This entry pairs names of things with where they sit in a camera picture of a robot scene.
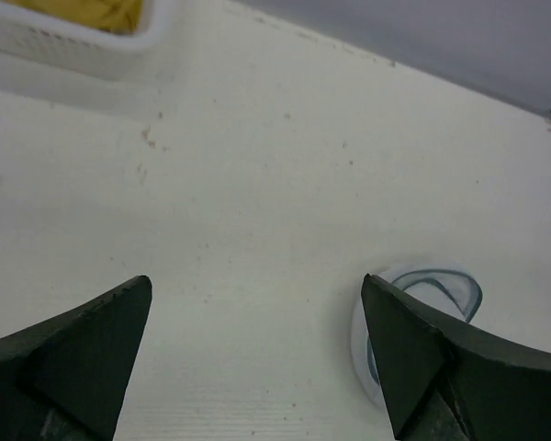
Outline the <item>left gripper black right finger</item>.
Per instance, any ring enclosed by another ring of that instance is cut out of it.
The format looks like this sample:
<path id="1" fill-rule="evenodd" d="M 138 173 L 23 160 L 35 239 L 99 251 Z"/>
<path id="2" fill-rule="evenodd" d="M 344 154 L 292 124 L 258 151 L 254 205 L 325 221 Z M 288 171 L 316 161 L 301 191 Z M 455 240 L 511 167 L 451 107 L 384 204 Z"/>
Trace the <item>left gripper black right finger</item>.
<path id="1" fill-rule="evenodd" d="M 551 354 L 487 333 L 378 276 L 361 289 L 397 440 L 551 440 Z"/>

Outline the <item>white plastic mesh basket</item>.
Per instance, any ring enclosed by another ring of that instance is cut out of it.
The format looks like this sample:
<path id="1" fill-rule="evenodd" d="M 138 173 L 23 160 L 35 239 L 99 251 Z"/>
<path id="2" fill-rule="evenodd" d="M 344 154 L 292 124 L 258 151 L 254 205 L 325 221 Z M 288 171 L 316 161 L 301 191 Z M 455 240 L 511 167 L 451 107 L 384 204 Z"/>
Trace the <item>white plastic mesh basket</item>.
<path id="1" fill-rule="evenodd" d="M 117 80 L 151 55 L 174 8 L 171 1 L 145 1 L 136 32 L 115 35 L 0 1 L 0 51 Z"/>

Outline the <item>yellow bra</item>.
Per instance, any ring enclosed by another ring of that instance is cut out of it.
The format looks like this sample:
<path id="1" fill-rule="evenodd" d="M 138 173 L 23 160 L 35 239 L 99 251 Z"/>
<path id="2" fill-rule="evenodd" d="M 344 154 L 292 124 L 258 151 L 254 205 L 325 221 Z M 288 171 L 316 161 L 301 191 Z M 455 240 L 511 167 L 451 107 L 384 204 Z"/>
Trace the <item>yellow bra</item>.
<path id="1" fill-rule="evenodd" d="M 143 5 L 141 0 L 19 0 L 8 3 L 113 34 L 134 33 Z"/>

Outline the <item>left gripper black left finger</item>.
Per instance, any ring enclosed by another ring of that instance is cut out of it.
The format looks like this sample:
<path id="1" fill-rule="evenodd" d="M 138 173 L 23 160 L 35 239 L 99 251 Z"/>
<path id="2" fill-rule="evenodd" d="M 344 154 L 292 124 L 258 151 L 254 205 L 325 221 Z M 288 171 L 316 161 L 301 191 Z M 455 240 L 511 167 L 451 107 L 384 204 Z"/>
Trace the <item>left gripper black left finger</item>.
<path id="1" fill-rule="evenodd" d="M 134 277 L 0 338 L 0 440 L 111 440 L 152 304 Z"/>

